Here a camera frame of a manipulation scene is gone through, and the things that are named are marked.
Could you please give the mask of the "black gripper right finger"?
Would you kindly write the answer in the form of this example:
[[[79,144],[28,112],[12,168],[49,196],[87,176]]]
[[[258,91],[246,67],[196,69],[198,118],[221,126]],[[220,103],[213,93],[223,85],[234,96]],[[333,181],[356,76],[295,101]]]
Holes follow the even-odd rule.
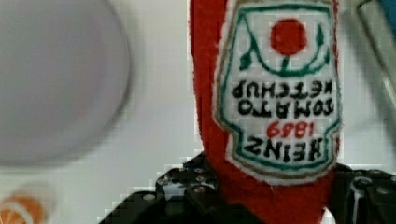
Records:
[[[336,224],[396,224],[395,175],[338,163],[328,209]]]

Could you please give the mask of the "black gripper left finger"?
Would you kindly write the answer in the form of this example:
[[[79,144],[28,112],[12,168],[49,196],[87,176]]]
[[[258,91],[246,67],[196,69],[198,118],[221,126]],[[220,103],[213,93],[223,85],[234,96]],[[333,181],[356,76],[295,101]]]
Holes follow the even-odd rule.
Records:
[[[265,224],[240,203],[227,203],[200,153],[160,176],[152,191],[128,196],[99,224]]]

